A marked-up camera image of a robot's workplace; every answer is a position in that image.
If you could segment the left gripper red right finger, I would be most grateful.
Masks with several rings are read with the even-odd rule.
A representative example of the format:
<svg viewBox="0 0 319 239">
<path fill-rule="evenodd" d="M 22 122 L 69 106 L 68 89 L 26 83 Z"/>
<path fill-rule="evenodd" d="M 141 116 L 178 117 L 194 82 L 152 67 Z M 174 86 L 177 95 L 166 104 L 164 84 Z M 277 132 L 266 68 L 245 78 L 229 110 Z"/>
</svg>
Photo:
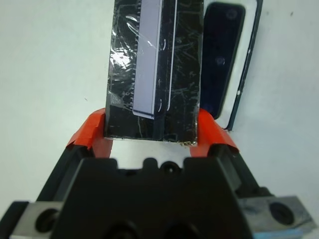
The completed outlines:
<svg viewBox="0 0 319 239">
<path fill-rule="evenodd" d="M 194 158 L 218 158 L 238 198 L 272 196 L 268 188 L 259 186 L 228 132 L 204 109 L 198 114 L 197 145 L 189 150 Z"/>
</svg>

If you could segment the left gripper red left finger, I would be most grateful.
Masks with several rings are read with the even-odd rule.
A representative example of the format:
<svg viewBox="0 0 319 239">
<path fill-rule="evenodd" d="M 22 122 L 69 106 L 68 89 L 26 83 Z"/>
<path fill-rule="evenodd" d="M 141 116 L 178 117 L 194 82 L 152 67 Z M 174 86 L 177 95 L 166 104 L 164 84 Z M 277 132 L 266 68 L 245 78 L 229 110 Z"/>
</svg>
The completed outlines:
<svg viewBox="0 0 319 239">
<path fill-rule="evenodd" d="M 104 108 L 94 111 L 72 135 L 37 201 L 63 201 L 82 159 L 110 157 L 113 141 L 104 138 L 105 118 Z"/>
</svg>

